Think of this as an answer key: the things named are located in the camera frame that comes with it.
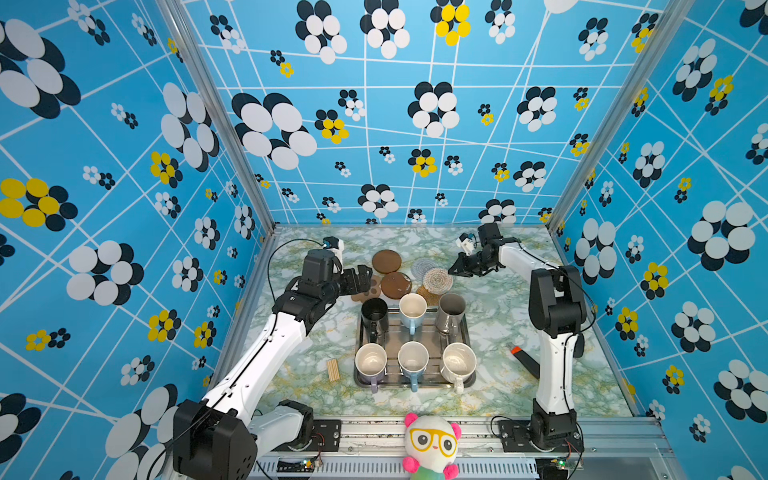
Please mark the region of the embroidered white fabric coaster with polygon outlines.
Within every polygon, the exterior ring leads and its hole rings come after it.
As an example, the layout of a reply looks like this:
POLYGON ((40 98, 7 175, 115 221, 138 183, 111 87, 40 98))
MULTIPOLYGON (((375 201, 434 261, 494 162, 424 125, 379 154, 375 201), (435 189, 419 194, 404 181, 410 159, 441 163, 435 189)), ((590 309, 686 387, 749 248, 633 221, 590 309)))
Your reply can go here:
POLYGON ((419 286, 418 289, 416 290, 416 293, 422 296, 426 300, 427 305, 429 307, 436 307, 439 305, 441 294, 435 294, 429 291, 424 286, 419 286))

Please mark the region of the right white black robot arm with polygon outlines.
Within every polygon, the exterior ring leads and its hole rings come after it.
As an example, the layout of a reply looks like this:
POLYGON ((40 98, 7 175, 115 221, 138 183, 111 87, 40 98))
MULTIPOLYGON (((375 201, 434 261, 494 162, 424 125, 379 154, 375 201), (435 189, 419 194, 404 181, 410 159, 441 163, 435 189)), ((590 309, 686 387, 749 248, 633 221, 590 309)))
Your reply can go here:
POLYGON ((448 273, 482 277, 507 268, 528 281, 528 315, 540 338, 538 389, 533 401, 531 442, 550 450, 578 431, 572 395, 573 360, 583 350, 587 302, 578 270, 551 264, 505 237, 495 223, 463 233, 448 273))

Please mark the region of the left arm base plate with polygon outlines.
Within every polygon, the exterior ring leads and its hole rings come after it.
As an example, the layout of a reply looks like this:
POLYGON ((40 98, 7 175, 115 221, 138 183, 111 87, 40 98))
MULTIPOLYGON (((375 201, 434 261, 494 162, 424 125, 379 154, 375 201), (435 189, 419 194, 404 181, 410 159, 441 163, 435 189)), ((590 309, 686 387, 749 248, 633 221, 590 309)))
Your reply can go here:
POLYGON ((311 431, 298 443, 284 443, 275 448, 277 452, 338 452, 342 433, 339 419, 314 420, 311 431))

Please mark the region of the paw shaped wooden coaster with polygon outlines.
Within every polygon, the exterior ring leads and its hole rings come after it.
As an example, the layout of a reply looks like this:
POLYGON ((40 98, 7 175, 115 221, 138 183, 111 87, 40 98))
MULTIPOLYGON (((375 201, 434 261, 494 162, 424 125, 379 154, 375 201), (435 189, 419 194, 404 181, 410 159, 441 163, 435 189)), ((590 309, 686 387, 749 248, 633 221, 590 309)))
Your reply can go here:
POLYGON ((371 280, 370 288, 362 293, 358 293, 351 296, 351 300, 354 302, 364 303, 367 300, 379 298, 381 295, 381 289, 376 279, 371 280))

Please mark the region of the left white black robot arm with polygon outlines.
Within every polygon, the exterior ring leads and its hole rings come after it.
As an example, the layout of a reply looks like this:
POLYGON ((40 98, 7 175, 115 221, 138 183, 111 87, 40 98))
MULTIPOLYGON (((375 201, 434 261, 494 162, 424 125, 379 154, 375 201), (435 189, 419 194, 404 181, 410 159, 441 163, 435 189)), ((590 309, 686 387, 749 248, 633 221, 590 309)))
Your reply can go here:
POLYGON ((309 442, 311 407, 284 400, 261 416, 255 411, 285 360, 337 300, 369 290, 371 268, 344 267, 343 250, 342 240, 326 237, 321 248, 308 251, 301 274, 276 298, 252 346, 201 400, 179 405, 168 444, 175 472, 192 479, 245 479, 262 455, 309 442))

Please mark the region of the grey blue crochet coaster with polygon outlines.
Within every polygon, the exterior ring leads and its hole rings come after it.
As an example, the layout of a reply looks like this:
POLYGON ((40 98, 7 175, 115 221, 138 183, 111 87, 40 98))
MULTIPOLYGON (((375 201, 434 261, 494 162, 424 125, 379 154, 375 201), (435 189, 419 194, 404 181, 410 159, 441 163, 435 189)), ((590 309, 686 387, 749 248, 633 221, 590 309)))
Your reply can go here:
POLYGON ((436 261, 429 258, 419 258, 415 260, 411 266, 411 273, 413 277, 422 282, 425 275, 432 269, 438 268, 439 265, 436 261))

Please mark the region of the scratched round wooden coaster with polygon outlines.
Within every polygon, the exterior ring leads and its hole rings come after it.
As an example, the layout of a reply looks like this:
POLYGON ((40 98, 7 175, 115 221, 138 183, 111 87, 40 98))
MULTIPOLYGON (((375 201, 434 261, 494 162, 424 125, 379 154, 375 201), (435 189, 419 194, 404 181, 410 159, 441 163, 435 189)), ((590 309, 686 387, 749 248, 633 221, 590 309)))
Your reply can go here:
POLYGON ((391 272, 381 280, 381 292, 386 297, 399 300, 412 291, 412 280, 402 272, 391 272))

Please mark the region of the woven rattan coaster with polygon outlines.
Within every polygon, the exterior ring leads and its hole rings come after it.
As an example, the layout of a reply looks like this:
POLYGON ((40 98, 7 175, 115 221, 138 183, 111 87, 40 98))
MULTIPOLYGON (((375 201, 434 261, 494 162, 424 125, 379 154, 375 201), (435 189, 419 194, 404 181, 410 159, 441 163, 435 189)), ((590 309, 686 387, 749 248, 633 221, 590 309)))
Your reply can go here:
POLYGON ((425 273, 422 284, 430 293, 443 295, 451 290, 453 277, 446 269, 436 267, 425 273))

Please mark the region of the dark round wooden coaster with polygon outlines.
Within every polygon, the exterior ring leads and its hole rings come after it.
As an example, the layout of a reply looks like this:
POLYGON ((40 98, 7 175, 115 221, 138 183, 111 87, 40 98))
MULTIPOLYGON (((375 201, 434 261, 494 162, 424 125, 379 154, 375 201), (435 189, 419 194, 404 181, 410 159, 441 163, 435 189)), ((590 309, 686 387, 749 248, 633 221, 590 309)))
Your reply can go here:
POLYGON ((372 257, 373 268, 383 275, 398 271, 401 265, 401 256, 391 249, 380 250, 372 257))

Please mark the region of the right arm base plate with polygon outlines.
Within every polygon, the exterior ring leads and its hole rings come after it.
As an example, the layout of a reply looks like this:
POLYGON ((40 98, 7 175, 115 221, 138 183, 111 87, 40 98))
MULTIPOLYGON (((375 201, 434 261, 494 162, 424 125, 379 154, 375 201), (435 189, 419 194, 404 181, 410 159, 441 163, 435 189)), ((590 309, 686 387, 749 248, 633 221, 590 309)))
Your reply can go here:
POLYGON ((579 431, 545 435, 539 425, 531 427, 529 422, 506 417, 493 421, 492 432, 501 441, 505 453, 552 452, 565 456, 580 453, 584 447, 584 437, 579 431))

